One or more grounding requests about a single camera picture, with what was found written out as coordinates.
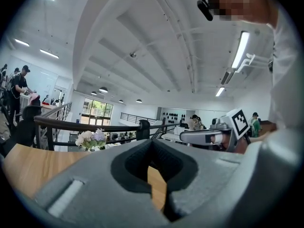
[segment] black cap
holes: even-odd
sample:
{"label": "black cap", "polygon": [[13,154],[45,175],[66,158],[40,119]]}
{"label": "black cap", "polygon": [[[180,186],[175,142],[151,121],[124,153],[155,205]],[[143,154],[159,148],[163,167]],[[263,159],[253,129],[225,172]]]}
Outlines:
{"label": "black cap", "polygon": [[30,72],[30,69],[28,68],[28,65],[24,65],[23,68],[22,68],[22,70],[23,70],[23,69],[24,69],[26,72],[28,72],[28,73]]}

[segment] pink object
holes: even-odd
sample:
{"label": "pink object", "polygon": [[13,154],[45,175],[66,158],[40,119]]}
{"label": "pink object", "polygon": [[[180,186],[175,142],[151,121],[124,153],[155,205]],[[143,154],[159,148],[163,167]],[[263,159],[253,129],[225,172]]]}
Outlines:
{"label": "pink object", "polygon": [[32,95],[29,98],[28,105],[32,105],[32,101],[36,99],[40,99],[40,95],[36,93],[32,93]]}

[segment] white flower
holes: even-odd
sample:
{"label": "white flower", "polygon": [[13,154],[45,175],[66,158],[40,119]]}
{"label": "white flower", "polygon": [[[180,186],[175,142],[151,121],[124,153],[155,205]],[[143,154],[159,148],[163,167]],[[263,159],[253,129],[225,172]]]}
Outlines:
{"label": "white flower", "polygon": [[83,139],[82,135],[78,135],[78,138],[77,138],[75,144],[77,146],[80,146],[80,145],[82,145],[83,142],[84,142],[84,139]]}
{"label": "white flower", "polygon": [[93,134],[91,131],[86,131],[80,135],[83,137],[84,140],[90,141]]}

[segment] flower bouquet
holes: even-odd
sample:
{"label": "flower bouquet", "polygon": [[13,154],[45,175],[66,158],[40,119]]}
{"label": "flower bouquet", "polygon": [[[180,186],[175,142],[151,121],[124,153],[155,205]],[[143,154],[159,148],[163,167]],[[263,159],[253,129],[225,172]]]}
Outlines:
{"label": "flower bouquet", "polygon": [[97,129],[95,133],[91,131],[81,133],[75,143],[79,147],[84,147],[86,151],[94,151],[96,148],[104,150],[106,139],[104,132],[101,129]]}

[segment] window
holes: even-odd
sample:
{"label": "window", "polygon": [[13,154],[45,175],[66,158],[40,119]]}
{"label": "window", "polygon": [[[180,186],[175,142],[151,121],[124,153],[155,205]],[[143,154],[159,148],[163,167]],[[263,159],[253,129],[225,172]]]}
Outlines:
{"label": "window", "polygon": [[85,99],[81,121],[82,124],[109,126],[113,105],[91,99]]}

